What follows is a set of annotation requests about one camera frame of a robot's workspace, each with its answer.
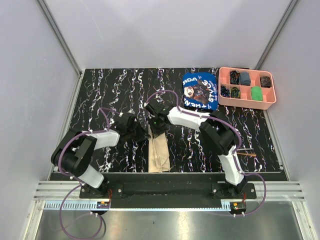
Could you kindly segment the beige cloth napkin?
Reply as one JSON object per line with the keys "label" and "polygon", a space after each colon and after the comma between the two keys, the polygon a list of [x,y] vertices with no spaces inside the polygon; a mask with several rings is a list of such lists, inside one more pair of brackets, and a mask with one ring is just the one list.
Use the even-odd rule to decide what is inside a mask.
{"label": "beige cloth napkin", "polygon": [[166,135],[163,133],[157,137],[153,137],[150,126],[148,127],[148,133],[150,135],[148,141],[148,172],[160,173],[170,171],[170,154]]}

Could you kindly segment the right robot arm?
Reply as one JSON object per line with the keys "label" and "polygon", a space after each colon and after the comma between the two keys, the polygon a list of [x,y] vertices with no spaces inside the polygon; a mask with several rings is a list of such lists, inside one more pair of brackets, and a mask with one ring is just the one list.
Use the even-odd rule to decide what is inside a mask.
{"label": "right robot arm", "polygon": [[247,180],[240,166],[237,149],[242,144],[240,134],[218,110],[196,112],[179,106],[164,105],[153,99],[144,104],[154,134],[162,134],[169,125],[183,126],[200,133],[204,145],[218,156],[225,174],[228,195],[239,198],[245,192]]}

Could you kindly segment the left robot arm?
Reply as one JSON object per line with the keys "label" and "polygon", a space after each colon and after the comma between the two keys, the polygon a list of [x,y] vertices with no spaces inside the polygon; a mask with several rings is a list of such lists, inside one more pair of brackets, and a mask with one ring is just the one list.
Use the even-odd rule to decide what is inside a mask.
{"label": "left robot arm", "polygon": [[70,128],[51,155],[51,163],[61,173],[74,177],[90,186],[97,198],[108,193],[104,176],[91,166],[94,151],[115,147],[127,141],[142,142],[150,138],[137,117],[131,112],[121,113],[113,124],[104,130],[79,131]]}

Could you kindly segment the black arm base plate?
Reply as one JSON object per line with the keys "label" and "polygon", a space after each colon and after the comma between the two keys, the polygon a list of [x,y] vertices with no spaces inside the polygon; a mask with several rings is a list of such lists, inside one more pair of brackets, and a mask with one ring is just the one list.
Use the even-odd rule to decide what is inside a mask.
{"label": "black arm base plate", "polygon": [[82,199],[111,197],[111,209],[200,210],[222,207],[222,200],[255,200],[253,183],[233,187],[223,173],[105,173],[98,189],[80,189]]}

